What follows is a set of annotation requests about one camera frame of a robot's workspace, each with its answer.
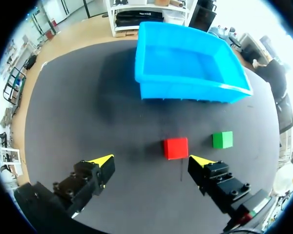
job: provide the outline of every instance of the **black mat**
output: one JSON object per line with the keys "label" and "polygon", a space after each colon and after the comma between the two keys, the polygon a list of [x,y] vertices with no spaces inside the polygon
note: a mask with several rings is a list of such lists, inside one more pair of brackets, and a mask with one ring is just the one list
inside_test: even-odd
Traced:
{"label": "black mat", "polygon": [[[114,176],[78,221],[114,234],[220,233],[229,217],[201,195],[187,159],[163,157],[160,141],[187,137],[191,154],[223,160],[253,193],[269,192],[279,155],[271,91],[246,69],[254,96],[236,104],[141,101],[135,47],[132,40],[93,45],[43,68],[26,119],[30,180],[51,189],[79,160],[114,154]],[[233,131],[232,148],[211,147],[218,131]]]}

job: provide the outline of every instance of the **green block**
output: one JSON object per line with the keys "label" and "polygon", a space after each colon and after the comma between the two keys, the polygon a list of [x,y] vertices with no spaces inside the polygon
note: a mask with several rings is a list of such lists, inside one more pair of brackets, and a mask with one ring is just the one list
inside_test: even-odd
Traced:
{"label": "green block", "polygon": [[225,149],[233,146],[233,133],[220,132],[213,134],[213,147],[216,149]]}

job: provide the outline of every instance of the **red cube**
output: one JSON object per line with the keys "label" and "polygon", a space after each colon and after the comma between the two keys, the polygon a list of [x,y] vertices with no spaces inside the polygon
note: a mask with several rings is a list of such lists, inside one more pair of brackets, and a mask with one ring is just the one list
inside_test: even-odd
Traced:
{"label": "red cube", "polygon": [[168,160],[188,158],[188,139],[184,137],[164,140],[164,153]]}

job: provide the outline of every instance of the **white box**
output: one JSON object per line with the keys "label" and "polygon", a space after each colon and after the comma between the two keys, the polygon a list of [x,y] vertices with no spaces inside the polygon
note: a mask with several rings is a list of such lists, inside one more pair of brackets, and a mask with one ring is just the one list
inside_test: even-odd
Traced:
{"label": "white box", "polygon": [[164,22],[184,25],[185,16],[179,11],[163,10]]}
{"label": "white box", "polygon": [[146,5],[147,0],[128,0],[128,5]]}

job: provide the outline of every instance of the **blue plastic bin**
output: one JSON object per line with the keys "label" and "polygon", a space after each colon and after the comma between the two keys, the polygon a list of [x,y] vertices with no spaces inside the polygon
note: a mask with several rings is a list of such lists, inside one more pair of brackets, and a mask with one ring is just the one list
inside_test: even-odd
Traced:
{"label": "blue plastic bin", "polygon": [[224,40],[169,23],[140,24],[135,79],[141,99],[234,103],[252,95],[238,58]]}

